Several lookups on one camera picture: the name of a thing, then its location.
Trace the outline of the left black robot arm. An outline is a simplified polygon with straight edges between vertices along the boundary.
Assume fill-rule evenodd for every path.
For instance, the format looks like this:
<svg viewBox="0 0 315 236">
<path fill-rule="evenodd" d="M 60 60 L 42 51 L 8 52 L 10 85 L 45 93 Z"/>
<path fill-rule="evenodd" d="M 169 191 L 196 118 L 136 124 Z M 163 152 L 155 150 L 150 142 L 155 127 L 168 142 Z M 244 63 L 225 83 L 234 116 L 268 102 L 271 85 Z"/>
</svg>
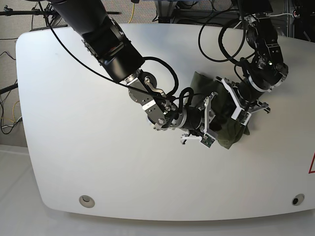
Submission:
<svg viewBox="0 0 315 236">
<path fill-rule="evenodd" d="M 240 10 L 240 19 L 247 23 L 246 41 L 254 49 L 251 62 L 241 58 L 235 67 L 240 67 L 243 79 L 237 86 L 242 102 L 253 105 L 262 94 L 279 86 L 288 75 L 278 44 L 278 33 L 268 14 L 272 7 L 267 0 L 235 0 Z"/>
</svg>

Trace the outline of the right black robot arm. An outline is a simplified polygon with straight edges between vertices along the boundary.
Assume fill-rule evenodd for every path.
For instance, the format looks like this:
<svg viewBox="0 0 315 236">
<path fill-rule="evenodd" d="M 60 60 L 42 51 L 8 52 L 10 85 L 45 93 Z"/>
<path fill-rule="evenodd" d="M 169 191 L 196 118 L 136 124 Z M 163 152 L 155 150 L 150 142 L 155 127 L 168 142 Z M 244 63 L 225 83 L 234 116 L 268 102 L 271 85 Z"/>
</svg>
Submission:
<svg viewBox="0 0 315 236">
<path fill-rule="evenodd" d="M 109 80 L 118 85 L 126 81 L 130 97 L 142 106 L 156 129 L 180 128 L 194 134 L 201 134 L 206 128 L 221 130 L 222 125 L 210 116 L 210 111 L 191 105 L 196 95 L 192 88 L 183 90 L 179 103 L 174 103 L 179 80 L 173 68 L 159 58 L 141 56 L 118 23 L 108 16 L 101 1 L 52 0 L 50 4 L 82 37 L 86 48 L 108 73 Z M 174 79 L 170 92 L 158 89 L 154 75 L 141 69 L 148 60 L 169 70 Z"/>
</svg>

